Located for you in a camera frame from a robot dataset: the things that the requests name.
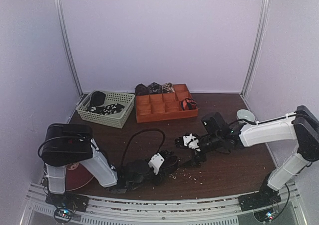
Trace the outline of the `red navy striped tie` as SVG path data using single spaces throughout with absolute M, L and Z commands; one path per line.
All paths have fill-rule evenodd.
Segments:
M 174 151 L 163 150 L 160 153 L 164 157 L 161 168 L 166 174 L 174 173 L 178 169 L 179 158 Z

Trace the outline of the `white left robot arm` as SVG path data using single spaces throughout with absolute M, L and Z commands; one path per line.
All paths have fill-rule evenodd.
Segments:
M 46 166 L 48 192 L 61 207 L 72 202 L 66 192 L 67 165 L 82 165 L 112 193 L 135 190 L 145 181 L 159 185 L 178 167 L 178 159 L 172 152 L 158 150 L 149 159 L 137 159 L 116 169 L 95 142 L 91 127 L 85 124 L 49 125 L 38 156 Z

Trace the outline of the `orange wooden divider tray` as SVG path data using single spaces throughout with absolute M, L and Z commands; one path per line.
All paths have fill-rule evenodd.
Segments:
M 135 97 L 136 122 L 147 123 L 197 117 L 199 110 L 183 111 L 181 101 L 192 98 L 186 84 L 175 84 L 175 93 L 152 94 Z

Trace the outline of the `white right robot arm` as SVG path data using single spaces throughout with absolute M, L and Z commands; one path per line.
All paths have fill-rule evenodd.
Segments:
M 296 141 L 292 155 L 264 179 L 256 193 L 255 200 L 262 206 L 267 205 L 288 180 L 319 159 L 319 120 L 306 106 L 298 106 L 282 117 L 256 122 L 243 118 L 227 123 L 217 112 L 206 115 L 202 123 L 206 135 L 183 136 L 183 145 L 198 156 L 221 147 L 231 150 L 283 140 Z

